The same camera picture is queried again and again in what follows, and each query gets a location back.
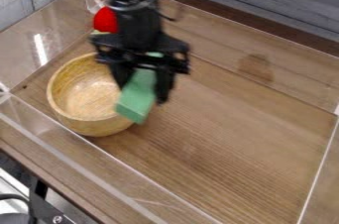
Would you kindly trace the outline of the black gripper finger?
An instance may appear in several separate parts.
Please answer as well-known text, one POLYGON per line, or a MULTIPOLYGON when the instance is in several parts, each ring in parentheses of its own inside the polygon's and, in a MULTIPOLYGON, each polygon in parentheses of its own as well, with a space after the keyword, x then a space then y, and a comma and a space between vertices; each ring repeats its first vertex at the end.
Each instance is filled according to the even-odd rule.
POLYGON ((174 88, 175 73, 169 67, 161 66, 157 69, 157 83, 155 83, 155 93, 157 93, 157 103, 163 104, 169 101, 170 91, 174 88))
POLYGON ((119 88, 123 88, 135 72, 135 66, 131 63, 112 63, 108 67, 119 88))

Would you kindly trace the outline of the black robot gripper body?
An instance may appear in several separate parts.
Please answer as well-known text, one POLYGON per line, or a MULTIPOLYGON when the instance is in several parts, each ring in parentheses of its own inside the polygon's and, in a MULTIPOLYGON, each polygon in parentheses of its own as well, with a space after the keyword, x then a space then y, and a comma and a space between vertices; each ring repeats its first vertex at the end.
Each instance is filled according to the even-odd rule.
POLYGON ((90 41, 98 61, 107 66, 127 62, 157 71, 166 66, 177 74, 190 73, 190 45, 163 31, 158 3, 106 4, 117 15, 118 33, 94 29, 90 41))

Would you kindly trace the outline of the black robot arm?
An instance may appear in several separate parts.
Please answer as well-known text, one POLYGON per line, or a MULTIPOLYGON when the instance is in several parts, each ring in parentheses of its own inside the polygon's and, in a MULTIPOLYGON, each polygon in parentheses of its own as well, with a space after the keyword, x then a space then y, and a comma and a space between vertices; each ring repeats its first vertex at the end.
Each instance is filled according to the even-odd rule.
POLYGON ((153 90, 163 104, 175 75, 190 72, 190 45, 163 31, 159 0, 108 0, 107 9, 115 14, 118 31, 90 37, 96 60, 108 65, 121 87, 139 68, 154 71, 153 90))

